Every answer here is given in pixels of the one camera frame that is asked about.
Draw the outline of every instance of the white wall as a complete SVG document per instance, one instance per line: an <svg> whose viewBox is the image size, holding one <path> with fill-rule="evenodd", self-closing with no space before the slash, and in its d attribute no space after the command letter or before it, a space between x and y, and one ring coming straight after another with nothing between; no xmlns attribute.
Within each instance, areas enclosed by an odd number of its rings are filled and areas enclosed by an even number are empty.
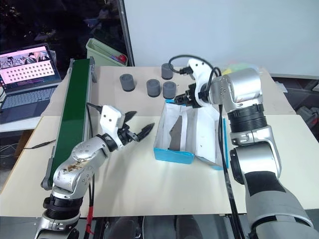
<svg viewBox="0 0 319 239"><path fill-rule="evenodd" d="M319 0L125 0L125 8L136 66L191 53L319 76Z"/></svg>

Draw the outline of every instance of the laptop screen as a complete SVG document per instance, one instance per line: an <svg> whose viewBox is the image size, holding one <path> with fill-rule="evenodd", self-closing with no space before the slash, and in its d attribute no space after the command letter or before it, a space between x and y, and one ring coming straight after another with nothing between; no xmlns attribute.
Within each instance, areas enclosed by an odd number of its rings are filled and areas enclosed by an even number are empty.
<svg viewBox="0 0 319 239"><path fill-rule="evenodd" d="M47 45L0 54L0 83L6 93L60 81Z"/></svg>

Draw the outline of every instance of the rubber cap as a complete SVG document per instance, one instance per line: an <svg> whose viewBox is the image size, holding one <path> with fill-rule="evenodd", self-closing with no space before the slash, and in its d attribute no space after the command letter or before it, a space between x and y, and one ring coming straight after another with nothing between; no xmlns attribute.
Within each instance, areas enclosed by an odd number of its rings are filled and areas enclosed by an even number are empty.
<svg viewBox="0 0 319 239"><path fill-rule="evenodd" d="M146 82L148 96L157 97L160 95L160 82L156 79L150 79Z"/></svg>
<svg viewBox="0 0 319 239"><path fill-rule="evenodd" d="M123 91L129 92L135 89L133 76L131 74L123 74L120 76Z"/></svg>
<svg viewBox="0 0 319 239"><path fill-rule="evenodd" d="M173 78L173 71L170 69L168 63L164 63L161 66L161 77L164 80L170 80Z"/></svg>
<svg viewBox="0 0 319 239"><path fill-rule="evenodd" d="M165 82L163 84L163 97L165 99L174 99L176 94L176 84L172 81Z"/></svg>

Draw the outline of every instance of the green trash bin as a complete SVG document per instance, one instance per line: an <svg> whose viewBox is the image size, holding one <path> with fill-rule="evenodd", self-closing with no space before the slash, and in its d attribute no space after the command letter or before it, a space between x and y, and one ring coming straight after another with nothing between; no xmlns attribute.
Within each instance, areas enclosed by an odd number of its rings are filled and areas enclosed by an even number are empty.
<svg viewBox="0 0 319 239"><path fill-rule="evenodd" d="M112 59L112 56L118 57L123 55L121 52L114 50L112 47L105 45L104 43L90 38L86 43L87 58L93 56L95 66L127 66L128 61L121 63Z"/></svg>

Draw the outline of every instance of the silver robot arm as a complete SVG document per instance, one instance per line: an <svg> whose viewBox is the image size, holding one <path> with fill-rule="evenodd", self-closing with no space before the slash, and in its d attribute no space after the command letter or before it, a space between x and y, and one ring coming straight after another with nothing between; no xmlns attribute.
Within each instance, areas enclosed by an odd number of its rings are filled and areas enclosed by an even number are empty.
<svg viewBox="0 0 319 239"><path fill-rule="evenodd" d="M98 107L103 134L76 145L70 156L55 171L50 197L43 202L36 239L77 239L75 229L80 218L80 207L93 175L111 152L127 143L141 141L152 130L154 123L145 126L139 134L129 131L126 124L136 112L122 114L112 106Z"/></svg>
<svg viewBox="0 0 319 239"><path fill-rule="evenodd" d="M233 176L246 188L250 238L319 239L297 198L279 181L282 166L263 114L259 74L249 68L216 77L208 85L212 69L207 64L190 59L187 68L196 83L174 101L194 108L224 105L236 146L230 151Z"/></svg>

